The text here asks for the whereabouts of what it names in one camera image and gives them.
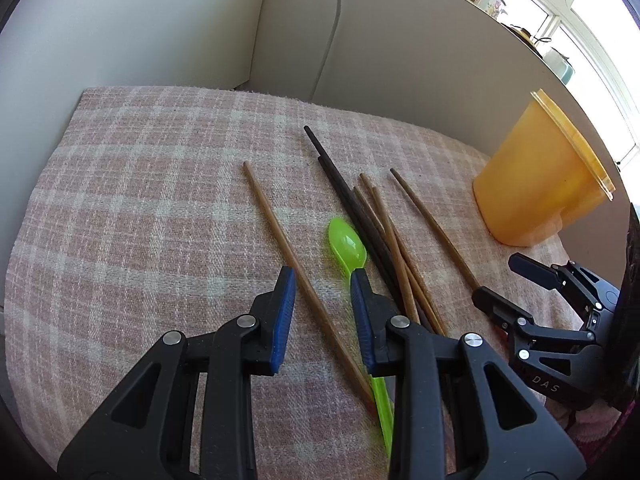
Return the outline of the yellow plastic cup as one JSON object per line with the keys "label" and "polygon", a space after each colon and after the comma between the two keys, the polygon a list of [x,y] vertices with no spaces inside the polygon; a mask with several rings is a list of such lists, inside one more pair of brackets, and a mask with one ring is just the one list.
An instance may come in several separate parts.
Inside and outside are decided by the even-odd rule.
{"label": "yellow plastic cup", "polygon": [[513,247],[558,234],[615,192],[584,136],[541,89],[530,94],[472,188],[490,234]]}

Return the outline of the long brown chopstick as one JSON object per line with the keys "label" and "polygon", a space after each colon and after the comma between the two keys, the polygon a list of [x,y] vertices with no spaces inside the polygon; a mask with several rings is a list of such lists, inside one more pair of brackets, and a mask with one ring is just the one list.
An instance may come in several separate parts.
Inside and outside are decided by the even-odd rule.
{"label": "long brown chopstick", "polygon": [[354,393],[356,393],[358,398],[362,401],[367,411],[372,416],[376,417],[376,406],[369,381],[348,351],[343,338],[338,333],[329,316],[329,312],[326,310],[322,300],[314,290],[314,286],[312,286],[311,281],[309,281],[306,271],[296,257],[293,247],[286,237],[279,220],[274,214],[267,196],[265,196],[262,187],[254,176],[254,172],[249,162],[243,162],[243,171],[245,177],[247,177],[248,185],[257,200],[258,207],[268,223],[269,229],[282,252],[285,262],[289,266],[292,266],[296,273],[298,286],[310,307],[311,313],[321,330],[322,336],[329,344],[334,356],[337,358],[337,361],[340,362],[344,375],[348,379],[352,390],[354,390]]}

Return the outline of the black pot yellow lid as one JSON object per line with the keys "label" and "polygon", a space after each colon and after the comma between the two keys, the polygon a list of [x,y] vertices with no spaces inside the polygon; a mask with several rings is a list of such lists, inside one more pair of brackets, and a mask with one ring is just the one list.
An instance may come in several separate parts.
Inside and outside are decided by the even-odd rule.
{"label": "black pot yellow lid", "polygon": [[533,36],[526,28],[520,26],[504,25],[504,27],[509,29],[515,37],[518,37],[523,44],[529,47],[529,49],[532,50],[538,58],[542,58],[542,54],[538,50],[538,46],[540,44],[548,44],[548,42],[551,41],[550,37]]}

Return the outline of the green plastic spoon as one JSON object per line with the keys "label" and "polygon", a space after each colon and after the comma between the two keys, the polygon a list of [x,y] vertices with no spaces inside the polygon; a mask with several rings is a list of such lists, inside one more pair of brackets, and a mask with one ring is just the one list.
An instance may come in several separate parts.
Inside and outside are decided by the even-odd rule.
{"label": "green plastic spoon", "polygon": [[[346,278],[350,280],[353,270],[363,268],[367,262],[367,251],[356,231],[341,217],[334,217],[328,224],[328,242],[332,254]],[[370,378],[372,392],[378,411],[378,421],[387,456],[392,454],[393,408],[383,378]]]}

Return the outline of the light brown chopstick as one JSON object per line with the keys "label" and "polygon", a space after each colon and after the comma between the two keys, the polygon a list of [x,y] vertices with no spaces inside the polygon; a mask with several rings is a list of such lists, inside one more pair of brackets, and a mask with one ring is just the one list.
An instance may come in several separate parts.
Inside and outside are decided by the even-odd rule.
{"label": "light brown chopstick", "polygon": [[383,246],[390,251],[393,265],[392,277],[397,278],[398,281],[401,293],[401,307],[404,308],[405,314],[411,321],[421,324],[434,334],[446,336],[445,327],[442,325],[442,320],[434,310],[430,300],[428,300],[422,280],[416,278],[414,273],[416,266],[406,251],[398,229],[396,229],[392,218],[390,218],[388,209],[384,204],[384,200],[382,200],[382,193],[371,183],[366,174],[360,174],[359,177],[371,197],[372,204],[369,204],[359,188],[353,188],[352,190],[360,198],[361,205],[367,211],[367,215],[378,230],[378,234],[381,235]]}

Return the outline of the dark brown chopstick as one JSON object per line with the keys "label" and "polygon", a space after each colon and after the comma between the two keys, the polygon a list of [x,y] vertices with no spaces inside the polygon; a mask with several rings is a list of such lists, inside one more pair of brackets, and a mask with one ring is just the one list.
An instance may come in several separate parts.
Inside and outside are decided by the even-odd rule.
{"label": "dark brown chopstick", "polygon": [[[356,188],[356,186],[354,186],[352,188],[352,192],[355,193],[356,197],[359,200],[360,206],[366,213],[369,220],[375,226],[378,234],[380,234],[386,252],[390,254],[392,263],[395,263],[392,248],[390,248],[390,243],[388,242],[384,226],[382,225],[382,222],[378,220],[378,215],[376,214],[375,210],[370,206],[369,202],[366,199],[366,196],[364,196],[363,192],[361,192],[359,188]],[[418,314],[421,324],[436,334],[445,335],[445,332],[442,331],[442,326],[440,326],[439,324],[439,319],[436,316],[436,312],[428,301],[425,290],[419,284],[419,281],[416,278],[416,274],[414,274],[412,267],[407,261],[407,258],[404,254],[400,254],[400,256],[401,261],[404,264],[407,280],[412,291],[414,310]]]}

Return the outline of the white teal kettle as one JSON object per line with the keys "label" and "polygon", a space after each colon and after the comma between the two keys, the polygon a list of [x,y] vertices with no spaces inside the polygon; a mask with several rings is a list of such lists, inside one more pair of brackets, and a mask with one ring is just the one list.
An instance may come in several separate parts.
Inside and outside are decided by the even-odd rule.
{"label": "white teal kettle", "polygon": [[544,62],[563,84],[568,84],[575,73],[568,57],[555,48],[551,48],[544,54]]}

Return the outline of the pink plaid cloth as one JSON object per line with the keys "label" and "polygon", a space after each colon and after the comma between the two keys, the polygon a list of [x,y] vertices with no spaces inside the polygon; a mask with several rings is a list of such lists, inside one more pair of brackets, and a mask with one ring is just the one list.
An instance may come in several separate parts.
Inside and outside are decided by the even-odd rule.
{"label": "pink plaid cloth", "polygon": [[245,313],[282,254],[248,186],[255,177],[351,354],[346,278],[326,241],[343,207],[318,163],[367,174],[451,337],[502,333],[398,185],[405,179],[478,280],[544,326],[580,319],[513,274],[471,184],[485,156],[433,130],[292,99],[180,87],[85,91],[29,197],[6,272],[6,357],[24,434],[50,464],[155,341]]}

